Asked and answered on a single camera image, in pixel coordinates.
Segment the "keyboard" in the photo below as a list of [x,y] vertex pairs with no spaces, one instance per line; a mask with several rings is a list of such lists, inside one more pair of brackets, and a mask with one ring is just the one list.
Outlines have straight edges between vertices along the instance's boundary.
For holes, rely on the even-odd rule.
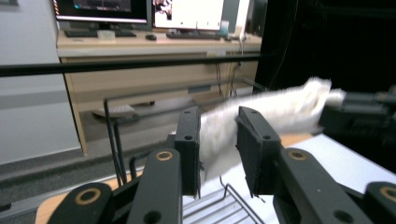
[[[114,31],[116,37],[136,37],[131,31]],[[64,31],[66,37],[98,37],[97,31]]]
[[166,33],[166,36],[171,39],[212,39],[220,40],[220,35],[200,34],[200,33]]

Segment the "yellow ring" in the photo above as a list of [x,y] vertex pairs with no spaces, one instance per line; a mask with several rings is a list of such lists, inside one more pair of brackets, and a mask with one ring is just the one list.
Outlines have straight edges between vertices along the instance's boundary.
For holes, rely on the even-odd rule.
[[[93,197],[91,197],[88,200],[83,200],[81,198],[82,195],[84,195],[85,193],[88,193],[88,192],[93,192],[94,193]],[[86,205],[86,204],[89,204],[89,203],[93,203],[94,201],[96,201],[100,197],[100,195],[101,195],[101,191],[99,189],[94,189],[94,188],[84,189],[82,192],[80,192],[76,196],[76,204],[78,204],[78,205]]]
[[162,152],[157,153],[156,157],[157,157],[157,160],[159,160],[159,161],[169,161],[170,159],[172,159],[173,154],[169,151],[162,151]]
[[382,187],[380,190],[382,195],[384,195],[386,198],[388,198],[389,200],[393,201],[396,203],[396,197],[389,194],[390,191],[394,191],[396,192],[396,188],[391,188],[391,187]]
[[[301,155],[301,157],[297,157],[295,155],[293,155],[294,153],[298,153],[299,155]],[[306,155],[303,152],[300,151],[290,151],[289,152],[289,156],[297,161],[304,161],[306,160]]]

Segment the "wooden desk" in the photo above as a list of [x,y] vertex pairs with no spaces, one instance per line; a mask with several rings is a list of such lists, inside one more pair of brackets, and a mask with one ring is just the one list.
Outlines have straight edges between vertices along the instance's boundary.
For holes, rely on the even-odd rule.
[[[67,38],[60,32],[57,42],[58,56],[62,63],[82,63],[206,56],[207,53],[235,54],[241,49],[239,41],[175,40],[168,39],[165,34],[157,34],[157,41],[149,41],[145,39],[145,33],[137,32],[136,35],[137,37],[101,41],[98,38]],[[244,54],[259,53],[261,43],[259,37],[248,36],[243,47]],[[227,71],[231,71],[228,66],[229,64],[221,65],[222,78],[226,78]],[[246,62],[236,70],[236,76],[254,80],[256,70],[257,62]],[[104,99],[112,96],[215,81],[216,71],[214,64],[196,64],[64,74],[83,153],[88,153],[88,147],[81,112],[103,108]],[[185,90],[135,97],[114,102],[112,105],[139,104],[187,94]]]
[[[310,138],[312,135],[308,133],[303,133],[303,134],[294,134],[294,135],[284,135],[281,136],[282,140],[282,145],[284,147],[291,146],[295,143],[304,141],[308,138]],[[113,190],[118,186],[117,180],[109,180],[106,182]],[[37,214],[35,217],[35,223],[36,224],[44,224],[47,223],[50,220],[50,216],[52,215],[53,211],[55,208],[62,202],[64,197],[67,195],[67,193],[60,194],[57,196],[53,196],[46,201],[44,201],[37,209]]]

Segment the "computer monitor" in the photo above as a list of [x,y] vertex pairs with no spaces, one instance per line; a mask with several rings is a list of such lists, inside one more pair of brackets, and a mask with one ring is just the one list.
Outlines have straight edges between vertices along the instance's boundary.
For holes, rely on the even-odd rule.
[[100,29],[148,22],[147,0],[53,0],[53,8],[57,21],[97,22]]
[[219,31],[224,0],[150,0],[154,28]]

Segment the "white towel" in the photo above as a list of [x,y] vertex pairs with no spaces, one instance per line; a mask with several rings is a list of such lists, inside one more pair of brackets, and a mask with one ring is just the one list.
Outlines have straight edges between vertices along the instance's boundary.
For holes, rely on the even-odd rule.
[[255,109],[279,134],[312,133],[325,104],[341,104],[345,92],[331,90],[330,80],[311,77],[303,86],[232,99],[201,116],[200,161],[202,180],[224,174],[240,162],[236,150],[239,106]]

